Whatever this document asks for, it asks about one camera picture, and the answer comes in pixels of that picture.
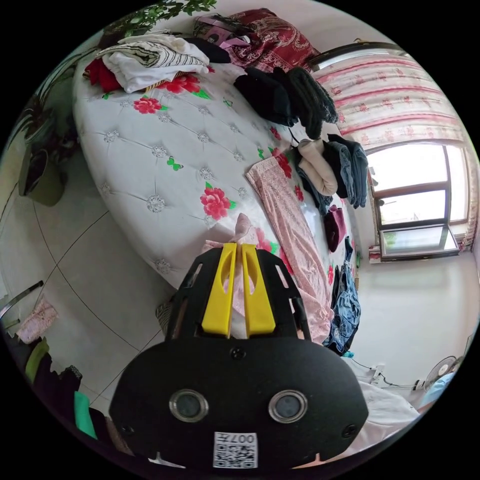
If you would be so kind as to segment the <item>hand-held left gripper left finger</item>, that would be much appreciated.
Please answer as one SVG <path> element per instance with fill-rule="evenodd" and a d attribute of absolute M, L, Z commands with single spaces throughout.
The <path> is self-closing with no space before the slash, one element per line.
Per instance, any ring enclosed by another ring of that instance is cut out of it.
<path fill-rule="evenodd" d="M 208 335 L 229 335 L 234 296 L 237 244 L 220 249 L 201 327 Z"/>

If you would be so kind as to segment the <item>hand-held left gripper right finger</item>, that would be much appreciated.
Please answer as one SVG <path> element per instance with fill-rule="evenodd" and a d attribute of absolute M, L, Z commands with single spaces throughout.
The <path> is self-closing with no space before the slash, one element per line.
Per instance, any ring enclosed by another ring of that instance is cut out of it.
<path fill-rule="evenodd" d="M 269 335 L 276 328 L 256 246 L 241 246 L 243 302 L 246 333 Z"/>

